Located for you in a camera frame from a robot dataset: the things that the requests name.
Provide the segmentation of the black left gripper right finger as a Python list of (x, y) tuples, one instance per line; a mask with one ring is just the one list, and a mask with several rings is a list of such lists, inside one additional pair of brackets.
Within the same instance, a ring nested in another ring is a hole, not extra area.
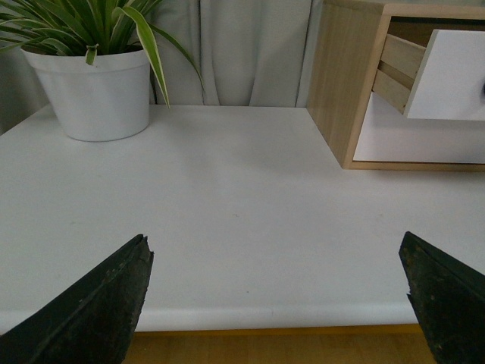
[(438, 363), (484, 362), (484, 275), (406, 232), (408, 299)]

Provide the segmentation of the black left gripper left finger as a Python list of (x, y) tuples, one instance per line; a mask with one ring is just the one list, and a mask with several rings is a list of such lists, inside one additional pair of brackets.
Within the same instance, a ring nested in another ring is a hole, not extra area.
[(145, 302), (154, 254), (139, 234), (1, 336), (3, 363), (121, 363)]

